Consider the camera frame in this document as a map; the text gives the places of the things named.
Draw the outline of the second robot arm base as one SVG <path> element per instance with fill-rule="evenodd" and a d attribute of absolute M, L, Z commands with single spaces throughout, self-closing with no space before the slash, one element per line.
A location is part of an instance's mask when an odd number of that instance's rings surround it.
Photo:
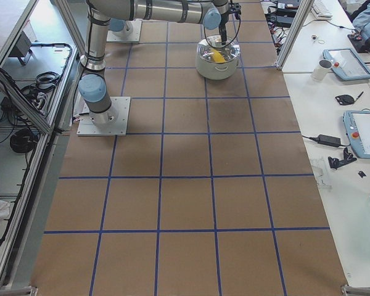
<path fill-rule="evenodd" d="M 130 34 L 133 31 L 133 24 L 129 20 L 111 18 L 109 30 L 114 33 Z"/>

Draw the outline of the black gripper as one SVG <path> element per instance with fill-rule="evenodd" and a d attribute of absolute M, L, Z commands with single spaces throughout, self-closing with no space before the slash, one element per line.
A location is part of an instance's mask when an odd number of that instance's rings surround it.
<path fill-rule="evenodd" d="M 241 5 L 238 2 L 228 2 L 227 15 L 234 15 L 235 19 L 241 19 Z M 226 25 L 219 26 L 219 34 L 221 36 L 221 42 L 227 41 Z"/>

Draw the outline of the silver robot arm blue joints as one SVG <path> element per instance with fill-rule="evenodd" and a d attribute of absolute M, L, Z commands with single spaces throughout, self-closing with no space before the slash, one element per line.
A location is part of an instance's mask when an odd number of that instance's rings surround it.
<path fill-rule="evenodd" d="M 104 79 L 108 33 L 127 38 L 134 33 L 134 20 L 163 20 L 218 29 L 226 41 L 226 23 L 233 7 L 231 1 L 87 1 L 87 5 L 89 27 L 80 60 L 84 72 L 78 90 L 95 125 L 115 122 L 118 117 Z"/>

